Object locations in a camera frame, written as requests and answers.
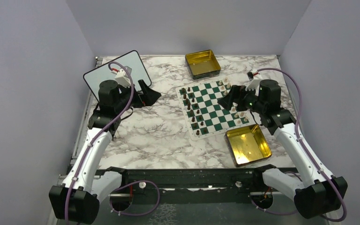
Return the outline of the tin with dark pieces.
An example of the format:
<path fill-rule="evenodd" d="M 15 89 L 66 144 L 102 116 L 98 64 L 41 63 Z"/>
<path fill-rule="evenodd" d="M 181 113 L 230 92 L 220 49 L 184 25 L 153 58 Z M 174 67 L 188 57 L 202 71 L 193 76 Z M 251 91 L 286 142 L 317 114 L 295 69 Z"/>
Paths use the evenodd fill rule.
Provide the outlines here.
<path fill-rule="evenodd" d="M 186 54 L 185 62 L 193 81 L 217 76 L 221 71 L 221 66 L 212 50 Z"/>

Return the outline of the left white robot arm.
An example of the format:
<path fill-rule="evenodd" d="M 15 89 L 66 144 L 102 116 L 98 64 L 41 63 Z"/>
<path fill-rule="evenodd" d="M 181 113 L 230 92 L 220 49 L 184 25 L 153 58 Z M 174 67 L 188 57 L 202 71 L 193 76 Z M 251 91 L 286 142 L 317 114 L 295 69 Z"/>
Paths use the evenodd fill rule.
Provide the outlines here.
<path fill-rule="evenodd" d="M 101 201 L 110 193 L 128 188 L 128 179 L 117 172 L 93 185 L 98 164 L 118 129 L 122 114 L 128 108 L 142 108 L 154 105 L 161 93 L 151 89 L 144 80 L 138 80 L 141 87 L 121 85 L 115 80 L 100 83 L 98 109 L 89 118 L 87 137 L 80 155 L 61 185 L 52 186 L 49 199 L 57 219 L 66 223 L 92 224 L 99 212 Z"/>

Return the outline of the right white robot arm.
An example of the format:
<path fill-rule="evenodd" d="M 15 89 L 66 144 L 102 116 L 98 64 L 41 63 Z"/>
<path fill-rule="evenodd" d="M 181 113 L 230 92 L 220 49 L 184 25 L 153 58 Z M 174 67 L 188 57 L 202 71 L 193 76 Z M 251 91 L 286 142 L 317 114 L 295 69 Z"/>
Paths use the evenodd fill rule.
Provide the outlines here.
<path fill-rule="evenodd" d="M 281 88 L 277 81 L 266 79 L 259 83 L 259 90 L 233 85 L 218 104 L 231 110 L 259 114 L 261 123 L 271 135 L 282 144 L 301 180 L 297 180 L 280 171 L 273 165 L 254 169 L 252 186 L 259 191 L 273 188 L 291 200 L 296 210 L 306 219 L 343 210 L 337 221 L 345 219 L 347 211 L 344 196 L 348 184 L 343 177 L 336 177 L 323 165 L 299 131 L 299 122 L 291 112 L 281 106 Z"/>

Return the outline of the white chess pieces group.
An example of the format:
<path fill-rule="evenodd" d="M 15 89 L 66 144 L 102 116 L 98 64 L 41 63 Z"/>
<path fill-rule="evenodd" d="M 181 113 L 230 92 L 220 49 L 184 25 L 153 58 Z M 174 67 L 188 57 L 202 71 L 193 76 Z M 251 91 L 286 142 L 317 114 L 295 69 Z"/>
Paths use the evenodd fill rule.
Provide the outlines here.
<path fill-rule="evenodd" d="M 220 98 L 223 98 L 231 89 L 231 87 L 234 84 L 231 84 L 228 80 L 224 80 L 223 81 L 223 85 L 221 85 L 219 87 L 219 89 L 221 90 L 221 96 Z M 241 124 L 249 124 L 250 123 L 250 118 L 249 118 L 249 113 L 247 112 L 247 109 L 242 109 L 242 105 L 241 105 L 241 100 L 243 97 L 245 97 L 246 95 L 246 85 L 239 85 L 241 86 L 240 89 L 240 95 L 239 98 L 236 99 L 233 104 L 232 104 L 232 108 L 230 111 L 227 111 L 225 109 L 223 109 L 219 104 L 221 110 L 223 111 L 224 117 L 228 123 L 229 127 L 234 127 L 234 126 L 240 126 Z"/>

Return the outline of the green white chess board mat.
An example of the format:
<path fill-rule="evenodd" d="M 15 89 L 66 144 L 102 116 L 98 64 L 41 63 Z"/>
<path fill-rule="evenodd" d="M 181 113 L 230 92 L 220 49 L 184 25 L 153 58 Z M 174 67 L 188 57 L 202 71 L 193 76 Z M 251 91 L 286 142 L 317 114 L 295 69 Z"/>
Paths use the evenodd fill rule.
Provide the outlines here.
<path fill-rule="evenodd" d="M 224 134 L 226 131 L 231 129 L 254 124 L 254 121 L 249 113 L 248 116 L 251 119 L 249 124 L 244 124 L 244 125 L 241 124 L 240 126 L 234 126 L 234 127 L 228 126 L 223 111 L 221 110 L 220 106 L 217 103 L 217 99 L 220 98 L 221 96 L 220 93 L 221 90 L 219 89 L 219 87 L 224 84 L 223 83 L 224 80 L 228 80 L 228 79 L 225 78 L 223 80 L 216 80 L 212 82 L 192 83 L 182 87 L 177 87 L 175 89 L 177 98 L 179 100 L 180 108 L 184 115 L 186 127 L 190 133 L 191 140 L 198 141 L 207 137 Z M 194 115 L 195 122 L 192 122 L 191 121 L 192 117 L 189 116 L 190 110 L 187 110 L 187 104 L 185 100 L 186 94 L 181 93 L 181 89 L 183 88 L 187 91 L 186 94 L 188 95 L 189 104 L 191 104 L 191 110 L 194 111 L 194 114 L 197 109 L 200 110 L 199 114 Z M 189 97 L 190 93 L 193 93 L 194 95 L 193 97 L 195 98 L 194 103 L 192 102 L 192 98 Z M 203 126 L 200 126 L 201 121 L 198 120 L 199 116 L 202 116 L 201 121 L 204 121 Z M 193 123 L 198 123 L 199 128 L 193 130 L 191 126 Z M 204 129 L 208 130 L 207 134 L 203 134 Z"/>

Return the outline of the small whiteboard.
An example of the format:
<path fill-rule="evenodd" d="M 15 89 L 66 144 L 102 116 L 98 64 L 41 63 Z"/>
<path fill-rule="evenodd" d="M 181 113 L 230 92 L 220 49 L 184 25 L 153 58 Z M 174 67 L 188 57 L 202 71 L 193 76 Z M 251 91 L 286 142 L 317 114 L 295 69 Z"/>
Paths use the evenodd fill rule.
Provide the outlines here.
<path fill-rule="evenodd" d="M 117 64 L 112 64 L 113 61 L 124 66 L 131 74 L 133 83 L 135 85 L 135 91 L 142 90 L 140 84 L 138 83 L 139 80 L 143 80 L 147 86 L 151 86 L 152 82 L 150 76 L 148 75 L 148 72 L 138 51 L 132 50 L 113 60 L 109 60 L 107 63 L 83 75 L 84 81 L 97 100 L 99 100 L 99 86 L 103 81 L 115 80 L 118 84 L 121 84 L 125 87 L 129 85 L 128 83 L 125 83 L 129 81 L 125 71 Z"/>

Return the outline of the empty gold tin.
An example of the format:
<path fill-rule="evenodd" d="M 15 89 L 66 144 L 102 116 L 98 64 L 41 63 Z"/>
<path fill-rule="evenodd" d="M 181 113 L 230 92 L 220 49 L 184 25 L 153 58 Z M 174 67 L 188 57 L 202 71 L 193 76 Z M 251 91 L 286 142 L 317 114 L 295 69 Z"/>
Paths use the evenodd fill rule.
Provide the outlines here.
<path fill-rule="evenodd" d="M 268 142 L 257 124 L 228 130 L 224 139 L 235 167 L 263 161 L 272 156 Z"/>

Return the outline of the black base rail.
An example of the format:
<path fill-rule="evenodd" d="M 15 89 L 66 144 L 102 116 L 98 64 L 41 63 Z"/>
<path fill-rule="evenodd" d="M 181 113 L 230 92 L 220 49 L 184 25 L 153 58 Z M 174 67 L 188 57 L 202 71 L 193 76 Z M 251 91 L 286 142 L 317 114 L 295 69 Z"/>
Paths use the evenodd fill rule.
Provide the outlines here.
<path fill-rule="evenodd" d="M 134 181 L 133 204 L 250 203 L 250 194 L 269 193 L 268 186 L 258 183 L 254 168 L 247 169 L 125 169 L 109 167 L 97 175 L 118 172 L 122 184 Z"/>

